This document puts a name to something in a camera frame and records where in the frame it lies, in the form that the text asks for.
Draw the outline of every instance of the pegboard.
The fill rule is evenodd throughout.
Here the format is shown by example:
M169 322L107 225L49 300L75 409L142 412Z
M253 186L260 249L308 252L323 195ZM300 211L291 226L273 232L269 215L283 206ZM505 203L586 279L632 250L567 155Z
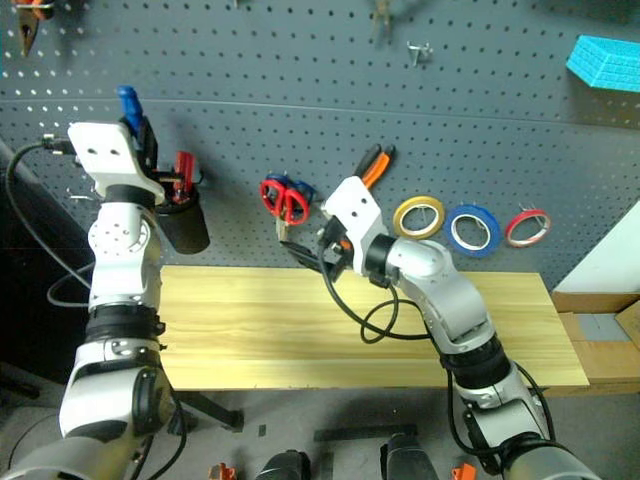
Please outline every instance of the pegboard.
M374 33L365 1L57 4L26 59L16 16L0 18L0 136L16 148L69 122L114 121L115 86L134 85L161 165L182 149L205 171L211 246L167 262L293 266L260 180L286 170L327 196L373 142L398 149L374 190L387 225L417 194L475 202L503 227L519 203L551 213L540 244L454 254L463 270L540 271L551 288L638 198L640 97L589 89L564 67L578 34L640 41L634 2L397 0L390 35ZM407 41L433 57L414 68ZM97 204L67 198L89 191L82 170L28 162L88 228ZM293 240L315 244L315 210Z

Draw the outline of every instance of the tape roll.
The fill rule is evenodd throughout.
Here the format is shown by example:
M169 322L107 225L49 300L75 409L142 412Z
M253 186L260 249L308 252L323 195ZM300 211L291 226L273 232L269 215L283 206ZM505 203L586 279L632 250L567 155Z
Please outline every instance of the tape roll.
M485 231L487 238L482 245L471 245L460 237L457 223L463 218L474 220ZM496 217L486 208L475 205L459 205L451 210L445 223L445 234L454 250L476 258L484 258L493 253L502 240L500 224Z
M409 212L418 208L428 208L433 210L435 218L426 227L419 230L411 230L405 227L404 220ZM400 206L398 206L398 208L396 208L396 211L393 214L393 229L395 230L396 235L416 240L429 238L440 229L443 223L444 205L442 205L442 202L437 198L428 197L426 195L411 197L410 199L405 200L400 204Z
M540 227L540 231L529 238L525 238L524 240L514 240L511 238L516 227L529 218L542 218L544 220L544 223ZM504 235L507 237L507 243L509 245L516 248L523 248L533 245L534 243L538 243L547 235L547 233L549 233L549 230L551 230L551 217L549 214L541 208L534 208L532 210L525 210L513 217L509 222L509 225L507 225Z

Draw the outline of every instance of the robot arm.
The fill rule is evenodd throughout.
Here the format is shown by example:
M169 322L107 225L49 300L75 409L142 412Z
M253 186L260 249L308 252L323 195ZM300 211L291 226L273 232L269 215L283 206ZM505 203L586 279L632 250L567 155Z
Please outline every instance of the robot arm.
M482 296L455 269L447 249L432 241L390 237L380 208L359 177L345 179L323 211L340 222L349 239L354 271L374 283L398 286L420 308L465 406L463 418L473 444L467 453L478 455L488 473L502 472L506 479L598 480L555 443L540 400L529 393L517 365L506 356Z
M174 409L158 343L161 245L153 212L164 189L142 172L123 124L76 123L69 137L104 198L89 230L96 257L89 322L60 409L62 440L32 452L5 479L123 478Z

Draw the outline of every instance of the cyan block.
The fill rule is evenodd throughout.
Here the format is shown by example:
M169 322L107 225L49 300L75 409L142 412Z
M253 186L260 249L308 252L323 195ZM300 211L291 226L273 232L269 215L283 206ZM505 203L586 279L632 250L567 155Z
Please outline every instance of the cyan block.
M567 68L591 87L640 92L640 43L582 35Z

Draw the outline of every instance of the blue tape roll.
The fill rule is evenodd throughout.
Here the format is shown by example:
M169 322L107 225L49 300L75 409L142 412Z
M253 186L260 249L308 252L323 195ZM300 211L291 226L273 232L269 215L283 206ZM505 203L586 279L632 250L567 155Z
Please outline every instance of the blue tape roll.
M455 224L461 217L471 217L487 226L488 241L485 245L477 247L475 245L466 244L464 240L457 235ZM502 232L496 217L491 215L486 208L477 207L475 205L459 205L450 210L444 224L444 232L447 236L447 240L456 252L475 258L484 258L491 255L502 241Z

